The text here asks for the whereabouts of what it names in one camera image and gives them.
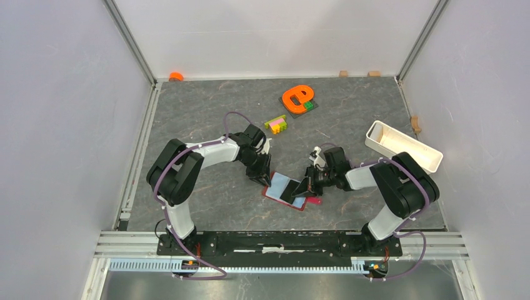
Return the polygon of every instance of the white plastic container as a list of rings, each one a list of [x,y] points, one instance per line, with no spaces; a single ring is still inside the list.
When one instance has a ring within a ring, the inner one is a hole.
[[[366,133],[364,144],[390,158],[397,153],[407,152],[427,172],[438,170],[444,154],[422,142],[398,131],[381,121],[375,121]]]

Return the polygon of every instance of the purple cable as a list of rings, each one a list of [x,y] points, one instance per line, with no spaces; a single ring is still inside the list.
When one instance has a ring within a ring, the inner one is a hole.
[[[213,146],[213,145],[217,145],[217,144],[221,144],[222,142],[226,141],[228,139],[228,134],[229,134],[229,131],[228,131],[228,123],[226,122],[226,117],[228,117],[229,114],[238,114],[242,117],[244,117],[250,124],[252,124],[252,121],[250,121],[250,119],[248,117],[246,117],[245,115],[241,114],[240,112],[237,112],[237,111],[229,111],[227,112],[224,117],[222,118],[222,123],[224,125],[224,130],[225,130],[225,135],[224,135],[224,138],[222,140],[218,140],[218,141],[211,141],[211,142],[205,142],[204,144],[201,144],[201,147],[208,147],[208,146]],[[212,269],[215,269],[219,272],[222,273],[222,275],[220,276],[207,276],[207,277],[182,277],[181,279],[184,279],[184,280],[211,280],[211,279],[223,279],[226,277],[226,271],[222,270],[221,268],[217,267],[217,266],[214,266],[213,264],[210,264],[209,262],[206,262],[204,261],[203,259],[197,257],[195,254],[193,254],[188,248],[185,247],[184,243],[182,243],[180,237],[177,235],[177,232],[175,231],[175,229],[173,228],[173,225],[171,224],[170,220],[169,220],[169,215],[168,215],[168,210],[165,209],[166,207],[166,203],[162,200],[160,200],[158,198],[158,189],[160,188],[160,184],[162,183],[162,180],[164,179],[164,177],[166,177],[166,174],[169,172],[169,170],[172,168],[173,164],[175,164],[181,157],[183,157],[186,153],[188,153],[189,151],[192,151],[192,150],[195,150],[199,148],[199,145],[195,145],[195,146],[192,146],[192,147],[189,147],[189,148],[186,148],[183,152],[180,152],[177,156],[175,156],[175,158],[173,160],[171,160],[171,162],[166,166],[166,168],[164,168],[164,171],[162,172],[162,174],[160,174],[160,177],[158,178],[158,181],[156,182],[155,186],[154,186],[154,189],[152,191],[152,195],[154,197],[154,199],[160,203],[162,205],[162,210],[164,211],[164,216],[166,218],[166,221],[167,221],[167,226],[171,232],[171,234],[173,234],[173,236],[175,237],[175,239],[177,240],[177,243],[179,244],[179,246],[182,248],[182,250],[184,250],[185,253],[187,253],[187,255],[191,256],[192,258],[196,259],[198,262],[212,268]]]
[[[393,236],[395,238],[398,238],[398,239],[399,238],[405,238],[405,237],[410,236],[412,234],[420,234],[421,237],[423,238],[423,249],[421,251],[421,254],[419,255],[418,260],[416,261],[416,264],[412,268],[410,268],[408,271],[406,271],[406,272],[403,272],[403,273],[398,274],[398,275],[390,276],[390,277],[385,277],[385,278],[372,278],[372,280],[375,280],[375,281],[387,281],[387,280],[390,280],[390,279],[398,279],[398,278],[401,278],[401,277],[403,277],[405,275],[410,274],[411,272],[413,272],[419,266],[419,264],[423,260],[423,257],[425,256],[425,251],[427,250],[427,238],[425,237],[425,234],[423,234],[423,232],[421,232],[421,231],[411,231],[411,232],[407,232],[407,233],[398,235],[398,231],[400,231],[403,227],[407,226],[407,224],[410,222],[410,220],[412,218],[415,218],[416,216],[418,216],[421,213],[423,213],[427,208],[429,208],[429,205],[431,204],[431,202],[429,201],[429,196],[427,195],[427,192],[421,186],[419,181],[416,178],[414,178],[414,176],[409,171],[407,171],[407,169],[405,169],[402,165],[400,165],[397,162],[393,161],[392,159],[388,159],[388,158],[382,158],[379,161],[383,161],[383,162],[386,162],[386,163],[391,163],[394,166],[396,166],[401,172],[403,172],[412,181],[412,183],[414,183],[414,185],[419,189],[420,193],[423,195],[423,198],[425,199],[425,205],[423,206],[423,208],[420,209],[418,212],[410,215],[409,218],[406,221],[401,223],[401,225],[399,225],[396,228],[396,230],[394,230],[394,234],[393,234]],[[378,162],[368,162],[368,163],[366,163],[366,166],[370,166],[371,164],[376,164],[376,163],[378,163]]]

